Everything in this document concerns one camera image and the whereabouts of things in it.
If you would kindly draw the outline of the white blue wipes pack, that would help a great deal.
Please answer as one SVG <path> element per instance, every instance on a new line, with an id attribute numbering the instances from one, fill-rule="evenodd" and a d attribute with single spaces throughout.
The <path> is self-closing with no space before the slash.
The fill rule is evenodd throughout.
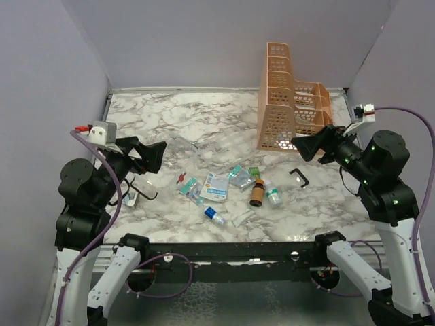
<path id="1" fill-rule="evenodd" d="M 229 178 L 213 172 L 208 172 L 200 196 L 206 200 L 223 202 L 228 196 Z"/>

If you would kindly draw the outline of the clear first aid box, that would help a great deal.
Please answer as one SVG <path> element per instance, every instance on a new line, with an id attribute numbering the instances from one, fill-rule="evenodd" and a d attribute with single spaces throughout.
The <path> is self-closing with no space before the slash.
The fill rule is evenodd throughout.
<path id="1" fill-rule="evenodd" d="M 131 180 L 135 179 L 135 185 L 149 196 L 158 192 L 157 198 L 152 202 L 168 204 L 179 188 L 196 174 L 198 167 L 195 158 L 198 146 L 174 132 L 158 136 L 157 141 L 167 143 L 159 172 L 133 175 Z"/>

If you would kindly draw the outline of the white green-label bottle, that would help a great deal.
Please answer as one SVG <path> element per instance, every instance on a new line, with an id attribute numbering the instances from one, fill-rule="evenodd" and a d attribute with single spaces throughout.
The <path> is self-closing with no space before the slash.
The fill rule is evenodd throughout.
<path id="1" fill-rule="evenodd" d="M 265 180 L 264 186 L 266 191 L 266 197 L 268 198 L 270 205 L 273 208 L 280 207 L 283 204 L 283 200 L 275 184 L 270 180 Z"/>

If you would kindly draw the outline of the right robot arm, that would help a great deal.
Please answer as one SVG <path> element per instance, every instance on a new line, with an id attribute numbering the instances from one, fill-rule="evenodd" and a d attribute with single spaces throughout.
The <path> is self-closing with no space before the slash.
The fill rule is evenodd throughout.
<path id="1" fill-rule="evenodd" d="M 413 190 L 400 179 L 410 157 L 406 143 L 388 130 L 375 132 L 366 149 L 353 140 L 343 128 L 328 125 L 291 142 L 305 161 L 323 151 L 320 164 L 336 162 L 359 182 L 357 196 L 381 238 L 390 277 L 372 268 L 339 232 L 316 236 L 313 260 L 321 266 L 331 262 L 347 276 L 366 300 L 375 325 L 433 325 L 434 292 L 424 279 L 424 264 L 413 257 L 418 242 L 414 227 L 422 210 Z"/>

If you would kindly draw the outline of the brown orange-cap medicine bottle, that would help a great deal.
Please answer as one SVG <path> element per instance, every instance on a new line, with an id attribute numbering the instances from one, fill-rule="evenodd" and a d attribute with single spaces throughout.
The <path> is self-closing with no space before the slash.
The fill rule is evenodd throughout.
<path id="1" fill-rule="evenodd" d="M 264 181 L 256 179 L 255 185 L 252 188 L 249 204 L 253 207 L 261 207 L 264 196 Z"/>

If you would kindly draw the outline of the silver teal-header packet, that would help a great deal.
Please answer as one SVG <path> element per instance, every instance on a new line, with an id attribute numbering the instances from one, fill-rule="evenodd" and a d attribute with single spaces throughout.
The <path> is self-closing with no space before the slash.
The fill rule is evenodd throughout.
<path id="1" fill-rule="evenodd" d="M 235 166 L 228 173 L 229 183 L 239 188 L 241 191 L 246 190 L 249 186 L 253 185 L 256 181 L 250 173 L 245 170 L 242 166 Z"/>

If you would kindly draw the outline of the teal bandage packet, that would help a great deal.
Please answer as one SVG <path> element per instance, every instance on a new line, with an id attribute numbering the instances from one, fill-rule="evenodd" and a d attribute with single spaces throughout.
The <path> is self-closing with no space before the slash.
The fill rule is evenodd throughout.
<path id="1" fill-rule="evenodd" d="M 202 184 L 194 177 L 190 177 L 189 180 L 181 186 L 179 193 L 185 197 L 191 199 L 197 206 L 203 205 L 204 198 L 201 197 Z"/>

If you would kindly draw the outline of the small blue-cap bottle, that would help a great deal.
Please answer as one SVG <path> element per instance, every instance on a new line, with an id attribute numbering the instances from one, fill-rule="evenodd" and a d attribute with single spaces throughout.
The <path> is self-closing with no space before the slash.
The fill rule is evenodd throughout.
<path id="1" fill-rule="evenodd" d="M 205 207 L 204 214 L 207 218 L 209 218 L 212 222 L 216 223 L 217 225 L 223 226 L 225 224 L 225 219 L 210 206 Z"/>

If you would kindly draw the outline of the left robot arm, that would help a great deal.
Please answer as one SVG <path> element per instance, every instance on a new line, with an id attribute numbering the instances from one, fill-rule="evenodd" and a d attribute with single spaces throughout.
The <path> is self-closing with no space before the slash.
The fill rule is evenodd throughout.
<path id="1" fill-rule="evenodd" d="M 156 174 L 162 166 L 167 143 L 144 145 L 137 137 L 112 143 L 88 142 L 71 133 L 100 161 L 100 167 L 78 158 L 66 163 L 60 173 L 58 191 L 65 208 L 56 222 L 57 279 L 48 325 L 106 325 L 110 306 L 122 282 L 134 267 L 150 260 L 149 240 L 127 234 L 121 241 L 125 257 L 110 267 L 95 288 L 91 287 L 94 265 L 104 236 L 120 214 L 122 203 L 110 215 L 106 208 L 113 197 L 121 198 L 121 183 L 127 174 Z"/>

